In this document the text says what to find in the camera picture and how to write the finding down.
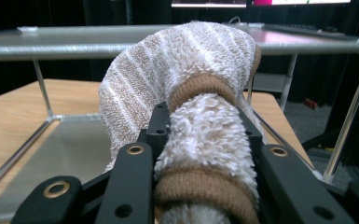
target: aluminum rod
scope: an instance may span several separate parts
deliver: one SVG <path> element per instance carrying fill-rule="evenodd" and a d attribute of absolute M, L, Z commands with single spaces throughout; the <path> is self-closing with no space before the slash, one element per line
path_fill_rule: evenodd
<path fill-rule="evenodd" d="M 52 118 L 54 113 L 51 108 L 50 100 L 48 99 L 48 92 L 46 90 L 45 80 L 43 79 L 42 71 L 40 70 L 38 60 L 34 60 L 34 67 L 35 67 L 35 71 L 36 71 L 37 81 L 39 82 L 39 87 L 40 87 L 40 90 L 42 91 L 43 100 L 45 101 L 45 106 L 46 106 L 46 110 L 48 113 L 48 117 Z"/>
<path fill-rule="evenodd" d="M 278 134 L 274 128 L 272 128 L 257 112 L 255 112 L 255 115 L 260 119 L 261 123 L 263 124 L 263 126 L 267 129 L 267 131 L 269 131 L 269 133 L 272 134 L 272 136 L 278 140 L 282 145 L 284 145 L 285 147 L 288 147 L 290 149 L 292 149 L 296 155 L 304 162 L 304 164 L 314 173 L 315 168 L 309 164 L 306 160 L 304 160 L 300 154 L 297 153 L 297 151 L 286 141 L 284 140 L 284 138 Z"/>
<path fill-rule="evenodd" d="M 323 181 L 327 184 L 331 184 L 333 182 L 334 174 L 338 167 L 339 156 L 341 155 L 342 147 L 345 144 L 345 141 L 348 136 L 348 132 L 351 128 L 358 107 L 359 107 L 359 85 L 357 87 L 355 95 L 353 96 L 351 106 L 344 120 L 344 124 L 342 125 L 341 131 L 339 132 L 339 136 L 336 145 L 334 146 L 333 153 L 324 171 Z"/>
<path fill-rule="evenodd" d="M 52 119 L 58 121 L 101 120 L 101 114 L 89 113 L 89 114 L 74 114 L 74 115 L 54 115 Z"/>
<path fill-rule="evenodd" d="M 286 79 L 284 82 L 283 92 L 281 95 L 280 106 L 282 111 L 284 111 L 284 108 L 286 107 L 287 96 L 289 95 L 290 85 L 292 84 L 293 72 L 295 71 L 296 61 L 297 61 L 297 54 L 293 54 L 290 60 L 289 67 L 287 69 Z"/>
<path fill-rule="evenodd" d="M 0 179 L 7 173 L 7 171 L 21 158 L 21 156 L 28 150 L 31 144 L 46 130 L 52 119 L 45 120 L 42 125 L 17 149 L 17 151 L 0 167 Z"/>
<path fill-rule="evenodd" d="M 126 0 L 126 25 L 132 25 L 132 2 Z"/>
<path fill-rule="evenodd" d="M 252 90 L 253 90 L 253 84 L 254 84 L 254 80 L 255 80 L 255 73 L 252 76 L 249 76 L 249 80 L 248 80 L 248 104 L 251 105 L 252 104 Z"/>

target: white knit fabric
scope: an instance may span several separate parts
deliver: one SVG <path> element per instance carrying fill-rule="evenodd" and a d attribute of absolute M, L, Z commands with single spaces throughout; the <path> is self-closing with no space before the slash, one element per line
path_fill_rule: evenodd
<path fill-rule="evenodd" d="M 160 223 L 230 224 L 226 215 L 203 204 L 180 204 L 164 213 Z"/>
<path fill-rule="evenodd" d="M 234 90 L 237 105 L 262 128 L 242 96 L 253 65 L 255 41 L 247 33 L 210 22 L 174 26 L 147 37 L 112 62 L 100 86 L 100 110 L 111 139 L 113 167 L 118 150 L 146 128 L 154 105 L 188 78 L 207 73 Z"/>
<path fill-rule="evenodd" d="M 170 119 L 171 133 L 156 162 L 156 179 L 166 168 L 214 166 L 239 178 L 258 197 L 251 149 L 236 107 L 216 94 L 201 94 Z"/>

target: metal frame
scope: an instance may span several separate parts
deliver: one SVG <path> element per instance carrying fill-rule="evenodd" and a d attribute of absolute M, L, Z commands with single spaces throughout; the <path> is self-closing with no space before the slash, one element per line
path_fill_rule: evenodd
<path fill-rule="evenodd" d="M 286 102 L 287 102 L 287 97 L 289 95 L 289 91 L 290 91 L 290 86 L 292 84 L 292 79 L 293 79 L 293 73 L 295 71 L 295 66 L 296 66 L 296 61 L 297 61 L 297 54 L 293 54 L 291 59 L 290 59 L 290 64 L 287 68 L 287 72 L 286 74 L 270 74 L 270 73 L 263 73 L 263 74 L 259 74 L 259 73 L 255 73 L 253 74 L 252 76 L 249 76 L 249 81 L 248 81 L 248 97 L 247 97 L 247 100 L 249 103 L 251 103 L 252 101 L 252 91 L 253 91 L 253 88 L 254 88 L 254 84 L 255 84 L 255 77 L 259 77 L 259 76 L 265 76 L 265 75 L 270 75 L 270 76 L 274 76 L 274 77 L 281 77 L 281 78 L 284 78 L 283 80 L 283 85 L 280 86 L 280 88 L 275 88 L 275 86 L 273 88 L 271 87 L 264 87 L 264 86 L 261 86 L 263 84 L 265 84 L 263 82 L 263 84 L 259 84 L 259 91 L 277 91 L 277 92 L 280 92 L 281 93 L 281 101 L 280 101 L 280 107 L 281 107 L 281 110 L 284 111 L 284 108 L 286 107 Z"/>
<path fill-rule="evenodd" d="M 252 121 L 241 111 L 240 117 L 245 129 L 252 130 L 248 137 L 257 171 L 260 223 L 359 223 L 359 181 L 345 191 L 321 183 L 295 150 L 264 145 Z M 166 104 L 156 105 L 147 130 L 118 151 L 111 171 L 84 185 L 73 176 L 45 180 L 22 202 L 12 223 L 154 223 L 153 167 L 168 141 L 169 123 Z M 54 186 L 62 190 L 51 192 Z"/>
<path fill-rule="evenodd" d="M 255 39 L 263 55 L 293 55 L 288 69 L 286 87 L 290 85 L 293 76 L 296 58 L 298 54 L 332 54 L 332 53 L 359 53 L 358 41 L 342 41 L 323 39 L 319 37 L 299 36 L 265 31 L 260 28 L 247 25 L 230 25 L 247 32 Z M 114 58 L 124 49 L 128 49 L 137 42 L 152 35 L 157 31 L 171 27 L 171 25 L 154 26 L 110 26 L 110 27 L 67 27 L 67 28 L 35 28 L 21 27 L 17 32 L 0 34 L 0 61 L 34 61 L 36 75 L 42 91 L 48 118 L 39 129 L 13 154 L 12 157 L 0 168 L 0 178 L 18 160 L 36 138 L 46 130 L 53 120 L 62 120 L 67 116 L 54 115 L 49 103 L 47 90 L 40 71 L 38 60 L 53 59 L 90 59 L 90 58 Z M 356 113 L 359 102 L 359 93 L 353 97 L 353 106 L 348 112 L 346 121 L 342 127 L 340 138 L 335 146 L 334 156 L 325 181 L 329 182 L 334 175 L 335 167 L 342 145 Z M 96 119 L 98 115 L 69 116 L 69 119 L 84 118 Z"/>

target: metal stand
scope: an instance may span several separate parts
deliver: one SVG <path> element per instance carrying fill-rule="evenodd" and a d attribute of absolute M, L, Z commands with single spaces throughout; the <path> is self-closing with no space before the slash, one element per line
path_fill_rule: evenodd
<path fill-rule="evenodd" d="M 344 146 L 345 141 L 347 139 L 348 131 L 351 128 L 353 118 L 356 115 L 356 110 L 357 110 L 358 106 L 359 106 L 359 85 L 358 85 L 355 95 L 353 96 L 351 106 L 349 108 L 347 117 L 345 118 L 344 124 L 339 133 L 336 145 L 334 146 L 333 154 L 330 158 L 329 163 L 327 164 L 326 170 L 324 171 L 323 181 L 327 184 L 331 184 L 333 181 L 334 174 L 337 170 L 337 166 L 339 163 L 339 156 L 341 154 L 342 147 Z"/>
<path fill-rule="evenodd" d="M 293 72 L 295 71 L 296 60 L 297 54 L 292 55 L 281 95 L 280 106 L 282 111 L 284 111 L 284 107 L 286 106 L 287 96 L 289 95 L 290 85 L 292 84 Z"/>
<path fill-rule="evenodd" d="M 31 147 L 31 145 L 37 140 L 37 138 L 46 130 L 46 128 L 54 121 L 54 120 L 99 120 L 99 114 L 86 114 L 86 115 L 55 115 L 51 104 L 48 98 L 48 92 L 46 89 L 45 81 L 42 76 L 42 72 L 40 70 L 38 60 L 34 60 L 34 67 L 37 76 L 37 80 L 39 83 L 40 90 L 43 95 L 43 99 L 46 106 L 46 111 L 48 117 L 41 124 L 41 126 L 25 141 L 25 143 L 17 149 L 17 151 L 0 167 L 0 179 L 10 170 L 10 168 L 18 161 L 21 156 Z"/>
<path fill-rule="evenodd" d="M 252 121 L 240 117 L 248 130 Z M 12 223 L 153 223 L 153 167 L 168 140 L 168 123 L 167 106 L 156 105 L 147 130 L 120 149 L 111 172 L 83 186 L 72 176 L 44 181 L 21 204 Z M 291 148 L 263 146 L 261 133 L 248 137 L 257 171 L 260 223 L 359 223 L 359 182 L 338 191 L 314 178 Z"/>

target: table surface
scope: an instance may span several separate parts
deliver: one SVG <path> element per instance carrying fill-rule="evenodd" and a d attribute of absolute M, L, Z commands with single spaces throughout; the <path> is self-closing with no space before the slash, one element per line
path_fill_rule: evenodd
<path fill-rule="evenodd" d="M 54 79 L 45 81 L 55 114 L 99 112 L 100 83 Z M 274 97 L 267 93 L 254 93 L 252 102 L 263 119 L 311 163 Z M 46 108 L 36 82 L 0 96 L 0 166 L 28 139 L 46 117 Z M 0 194 L 55 126 L 55 124 L 50 125 L 0 180 Z M 276 142 L 269 134 L 268 139 L 271 143 Z"/>
<path fill-rule="evenodd" d="M 359 41 L 227 24 L 248 33 L 263 55 L 359 53 Z M 0 61 L 109 58 L 172 25 L 35 27 L 0 32 Z"/>

